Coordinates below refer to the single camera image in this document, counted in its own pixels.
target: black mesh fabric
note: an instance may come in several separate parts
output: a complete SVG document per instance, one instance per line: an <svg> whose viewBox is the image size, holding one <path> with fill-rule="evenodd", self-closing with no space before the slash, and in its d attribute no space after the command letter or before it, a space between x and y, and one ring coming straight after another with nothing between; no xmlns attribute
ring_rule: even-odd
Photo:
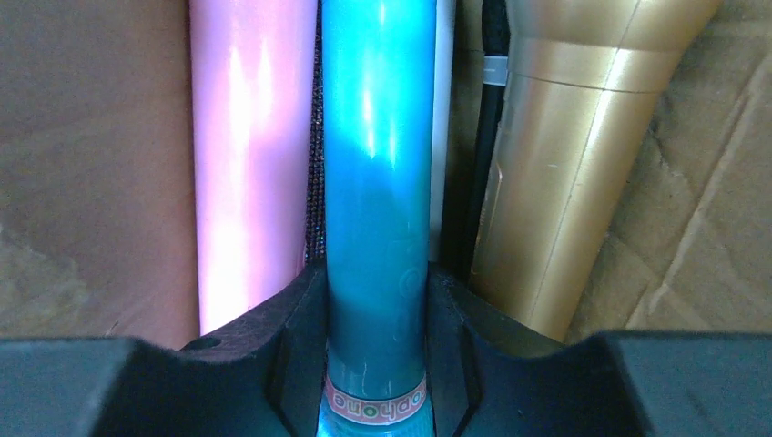
<svg viewBox="0 0 772 437"><path fill-rule="evenodd" d="M324 238L324 124L321 98L321 2L319 2L318 11L309 144L309 191L306 197L306 262L323 259L326 248Z"/></svg>

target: cardboard surface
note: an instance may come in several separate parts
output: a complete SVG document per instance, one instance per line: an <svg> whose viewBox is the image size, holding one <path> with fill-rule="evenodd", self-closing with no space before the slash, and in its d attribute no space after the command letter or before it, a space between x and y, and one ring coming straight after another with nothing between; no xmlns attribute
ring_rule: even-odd
<svg viewBox="0 0 772 437"><path fill-rule="evenodd" d="M463 226L451 208L469 196L481 5L461 1L456 20L446 261ZM726 0L660 99L569 342L608 329L772 331L770 59L772 1Z"/></svg>
<svg viewBox="0 0 772 437"><path fill-rule="evenodd" d="M187 17L0 3L0 336L198 336Z"/></svg>

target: logo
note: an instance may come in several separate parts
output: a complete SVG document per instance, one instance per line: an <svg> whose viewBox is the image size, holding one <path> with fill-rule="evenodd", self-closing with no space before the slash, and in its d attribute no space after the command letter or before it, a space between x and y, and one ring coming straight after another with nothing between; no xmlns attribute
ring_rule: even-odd
<svg viewBox="0 0 772 437"><path fill-rule="evenodd" d="M365 401L350 396L332 385L330 378L325 384L327 403L345 419L364 425L392 425L415 414L426 401L426 376L418 387L395 399Z"/></svg>

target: glossy pink surface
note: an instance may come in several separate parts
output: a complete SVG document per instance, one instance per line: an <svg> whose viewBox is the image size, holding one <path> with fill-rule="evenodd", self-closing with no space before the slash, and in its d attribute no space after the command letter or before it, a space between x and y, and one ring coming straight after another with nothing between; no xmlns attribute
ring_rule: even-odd
<svg viewBox="0 0 772 437"><path fill-rule="evenodd" d="M201 333L303 267L317 0L190 0Z"/></svg>

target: metallic gold surface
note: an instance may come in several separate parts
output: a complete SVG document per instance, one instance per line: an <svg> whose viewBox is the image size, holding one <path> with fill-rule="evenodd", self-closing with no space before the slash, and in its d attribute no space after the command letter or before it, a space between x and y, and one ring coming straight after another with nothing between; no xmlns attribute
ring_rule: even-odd
<svg viewBox="0 0 772 437"><path fill-rule="evenodd" d="M509 79L471 285L562 340L659 94L721 0L508 0Z"/></svg>

